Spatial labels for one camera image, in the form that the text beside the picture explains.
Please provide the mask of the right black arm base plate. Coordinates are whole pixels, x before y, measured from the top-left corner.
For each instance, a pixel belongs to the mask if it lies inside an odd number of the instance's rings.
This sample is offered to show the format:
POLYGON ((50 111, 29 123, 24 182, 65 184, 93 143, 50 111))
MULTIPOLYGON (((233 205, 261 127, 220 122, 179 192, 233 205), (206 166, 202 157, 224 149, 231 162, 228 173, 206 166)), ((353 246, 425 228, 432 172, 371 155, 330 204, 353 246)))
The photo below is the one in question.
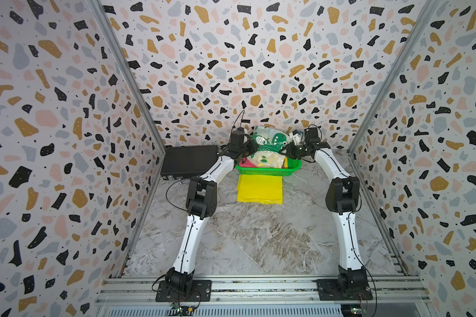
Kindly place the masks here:
POLYGON ((347 283, 340 279, 317 279, 320 301, 370 301, 374 298, 367 283, 347 283))

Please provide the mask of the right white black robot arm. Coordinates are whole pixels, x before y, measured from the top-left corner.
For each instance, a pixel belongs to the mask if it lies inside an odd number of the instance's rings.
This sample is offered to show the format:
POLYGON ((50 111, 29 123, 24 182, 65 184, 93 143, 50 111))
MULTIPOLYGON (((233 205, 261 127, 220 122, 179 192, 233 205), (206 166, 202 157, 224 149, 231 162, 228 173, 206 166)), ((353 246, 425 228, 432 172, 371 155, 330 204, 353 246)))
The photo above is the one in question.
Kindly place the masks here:
POLYGON ((325 204, 337 226, 340 251, 334 291, 345 299, 364 293, 369 287, 368 271, 358 249, 356 234, 356 213, 360 208, 359 179, 341 166, 328 143, 321 140, 319 128, 315 125, 304 129, 300 143, 291 141, 280 153, 290 159, 311 157, 329 179, 325 204))

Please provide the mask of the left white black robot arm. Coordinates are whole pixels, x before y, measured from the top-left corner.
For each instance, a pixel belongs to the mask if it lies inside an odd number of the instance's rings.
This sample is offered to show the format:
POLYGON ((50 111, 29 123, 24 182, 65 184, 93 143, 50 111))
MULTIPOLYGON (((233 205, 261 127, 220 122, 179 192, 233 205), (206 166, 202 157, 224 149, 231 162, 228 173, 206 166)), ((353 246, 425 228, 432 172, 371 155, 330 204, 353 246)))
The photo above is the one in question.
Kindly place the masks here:
POLYGON ((196 255, 207 221, 218 206, 218 184, 239 161, 254 154, 258 145, 244 128, 231 132, 230 140, 213 166, 202 176, 190 179, 186 197, 186 227, 181 247, 165 274, 166 287, 187 298, 193 289, 196 255))

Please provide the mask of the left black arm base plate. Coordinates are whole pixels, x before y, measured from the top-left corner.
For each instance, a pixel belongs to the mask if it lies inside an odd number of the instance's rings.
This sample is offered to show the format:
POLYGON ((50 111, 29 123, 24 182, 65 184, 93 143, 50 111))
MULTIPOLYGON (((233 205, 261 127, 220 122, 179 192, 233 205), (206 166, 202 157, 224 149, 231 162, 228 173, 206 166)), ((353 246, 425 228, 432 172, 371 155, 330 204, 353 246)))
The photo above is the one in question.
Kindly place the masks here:
POLYGON ((196 279, 181 286, 162 281, 155 297, 156 302, 209 302, 212 294, 210 279, 196 279))

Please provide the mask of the plain yellow raincoat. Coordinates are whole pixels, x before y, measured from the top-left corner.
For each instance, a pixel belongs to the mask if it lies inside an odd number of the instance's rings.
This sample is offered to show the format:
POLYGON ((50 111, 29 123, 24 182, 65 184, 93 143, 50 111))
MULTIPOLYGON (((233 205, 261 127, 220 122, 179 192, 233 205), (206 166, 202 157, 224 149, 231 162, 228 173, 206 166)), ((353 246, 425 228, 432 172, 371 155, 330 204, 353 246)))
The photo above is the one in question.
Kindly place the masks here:
POLYGON ((282 205, 283 178, 281 176, 242 174, 237 185, 237 201, 282 205))

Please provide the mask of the white green dinosaur raincoat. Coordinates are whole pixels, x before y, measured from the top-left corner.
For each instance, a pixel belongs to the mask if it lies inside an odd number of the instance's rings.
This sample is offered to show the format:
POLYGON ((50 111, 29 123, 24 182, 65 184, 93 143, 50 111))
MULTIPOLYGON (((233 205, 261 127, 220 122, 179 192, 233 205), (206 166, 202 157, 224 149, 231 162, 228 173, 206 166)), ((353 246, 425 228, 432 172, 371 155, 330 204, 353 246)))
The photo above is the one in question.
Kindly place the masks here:
POLYGON ((258 148, 247 157, 250 163, 259 168, 281 169, 284 166, 286 157, 280 151, 292 141, 289 135, 274 128, 258 126, 252 139, 258 148))

